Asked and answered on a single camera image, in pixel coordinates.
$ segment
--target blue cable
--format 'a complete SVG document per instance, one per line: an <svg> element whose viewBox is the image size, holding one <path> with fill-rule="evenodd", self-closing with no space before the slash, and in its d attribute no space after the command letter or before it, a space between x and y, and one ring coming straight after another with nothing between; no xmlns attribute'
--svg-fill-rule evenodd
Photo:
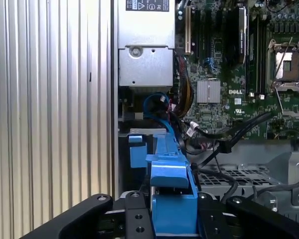
<svg viewBox="0 0 299 239"><path fill-rule="evenodd" d="M164 97L165 97L165 101L166 101L167 103L169 103L169 97L168 97L165 93L155 93L155 94L152 94L152 95L148 96L148 97L144 100L144 102L143 102L143 111L144 111L144 115L145 115L145 117L150 118L150 119L152 119L152 120L155 120L155 121L157 121L157 122L160 122L161 124L163 124L163 125L167 128L168 132L170 132L170 133L172 133L172 134L175 134L175 133L174 133L174 130L173 130L173 128L172 128L172 126L168 123L168 121L163 120L163 119L160 119L160 118L158 118L158 117L156 117L156 116L153 116L152 114L150 114L150 113L147 111L147 104L148 104L150 98L152 98L153 96L164 96Z"/></svg>

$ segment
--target screw hole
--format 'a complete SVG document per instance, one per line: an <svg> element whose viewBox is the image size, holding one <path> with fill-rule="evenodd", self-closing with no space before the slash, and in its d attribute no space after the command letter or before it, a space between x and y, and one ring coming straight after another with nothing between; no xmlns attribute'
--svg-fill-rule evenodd
<svg viewBox="0 0 299 239"><path fill-rule="evenodd" d="M137 231L138 233L143 233L143 232L145 231L145 229L142 228L142 227L138 227L138 228L136 228L136 231Z"/></svg>

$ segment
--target cable bundle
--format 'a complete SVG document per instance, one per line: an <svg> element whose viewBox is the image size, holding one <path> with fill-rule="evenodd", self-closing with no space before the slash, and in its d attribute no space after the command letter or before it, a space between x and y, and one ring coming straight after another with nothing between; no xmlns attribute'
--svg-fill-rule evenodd
<svg viewBox="0 0 299 239"><path fill-rule="evenodd" d="M186 59L176 56L176 68L179 73L179 101L174 109L175 114L182 118L189 111L194 101L194 89L189 80Z"/></svg>

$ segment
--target ram slot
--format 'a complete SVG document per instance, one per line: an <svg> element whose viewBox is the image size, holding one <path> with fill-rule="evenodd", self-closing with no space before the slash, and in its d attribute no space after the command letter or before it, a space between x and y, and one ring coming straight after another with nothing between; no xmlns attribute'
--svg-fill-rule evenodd
<svg viewBox="0 0 299 239"><path fill-rule="evenodd" d="M259 82L259 94L265 95L266 93L266 64L267 64L267 22L261 21L260 29L260 82Z"/></svg>
<svg viewBox="0 0 299 239"><path fill-rule="evenodd" d="M250 22L249 29L249 57L246 62L246 94L250 97L254 97L257 92L258 84L258 25L259 18Z"/></svg>

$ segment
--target perforated metal panel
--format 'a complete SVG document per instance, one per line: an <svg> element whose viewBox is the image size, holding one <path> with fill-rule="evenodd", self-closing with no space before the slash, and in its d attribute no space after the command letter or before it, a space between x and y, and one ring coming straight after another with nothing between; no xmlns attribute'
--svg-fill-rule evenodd
<svg viewBox="0 0 299 239"><path fill-rule="evenodd" d="M112 192L111 7L0 0L0 239Z"/></svg>

